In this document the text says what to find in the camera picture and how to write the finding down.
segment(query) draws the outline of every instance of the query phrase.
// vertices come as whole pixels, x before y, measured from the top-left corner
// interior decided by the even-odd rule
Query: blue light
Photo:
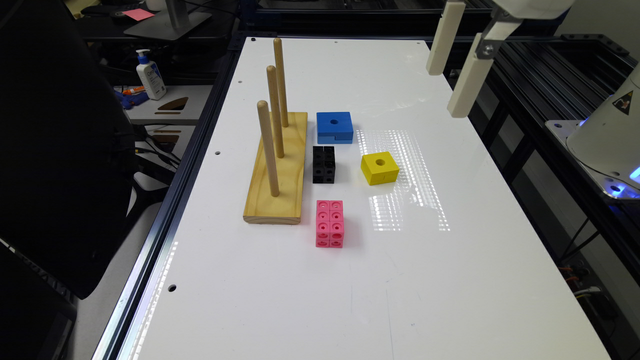
[[[618,191],[615,191],[615,190],[611,189],[611,190],[613,190],[613,191],[611,192],[611,195],[613,195],[613,196],[615,196],[615,197],[618,197],[618,195],[622,194],[622,192],[624,191],[624,189],[626,188],[626,186],[619,186],[618,188],[620,189],[620,190],[618,190]]]
[[[640,167],[638,167],[637,169],[633,170],[633,172],[631,173],[631,175],[629,175],[629,177],[631,178],[631,180],[633,180],[635,182],[640,182],[640,181],[638,181],[638,177],[640,177]]]

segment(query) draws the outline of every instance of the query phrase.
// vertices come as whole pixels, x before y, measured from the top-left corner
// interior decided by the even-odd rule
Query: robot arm
[[[493,19],[483,33],[476,35],[449,101],[447,108],[453,117],[466,117],[469,114],[500,45],[524,19],[555,19],[569,9],[574,0],[494,0],[494,2]],[[438,24],[433,49],[427,62],[427,70],[431,75],[442,74],[444,69],[444,63],[451,51],[451,44],[464,11],[464,5],[461,7],[459,3],[457,0],[449,0]]]

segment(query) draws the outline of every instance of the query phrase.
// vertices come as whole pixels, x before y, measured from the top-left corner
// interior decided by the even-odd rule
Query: wooden peg
[[[269,187],[271,196],[280,195],[278,187],[278,170],[276,169],[276,157],[273,153],[273,139],[271,138],[271,120],[269,119],[269,105],[264,100],[258,101],[258,118],[260,119],[260,131],[262,132],[262,146],[267,162],[267,174],[269,175]]]
[[[280,123],[280,106],[278,105],[278,80],[276,68],[267,66],[267,81],[269,82],[269,98],[271,100],[271,117],[273,118],[273,139],[276,144],[276,156],[284,157],[284,144],[282,141],[282,125]]]
[[[280,118],[282,127],[289,126],[289,110],[287,109],[287,89],[284,84],[284,58],[282,56],[282,40],[273,39],[273,49],[276,54],[276,70],[278,74],[278,95],[280,97]]]

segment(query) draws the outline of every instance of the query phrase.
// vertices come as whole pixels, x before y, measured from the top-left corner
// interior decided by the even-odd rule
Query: paper
[[[148,19],[154,16],[154,14],[143,9],[127,10],[127,11],[123,11],[122,13],[132,18],[135,21]]]

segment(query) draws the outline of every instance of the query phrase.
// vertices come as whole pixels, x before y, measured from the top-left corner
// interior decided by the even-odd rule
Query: blue block
[[[318,122],[318,144],[351,144],[353,141],[353,125],[348,112],[322,112],[316,114]],[[320,137],[332,137],[334,140],[348,142],[321,143]]]
[[[335,136],[320,136],[318,135],[318,144],[352,144],[353,140],[340,140]]]

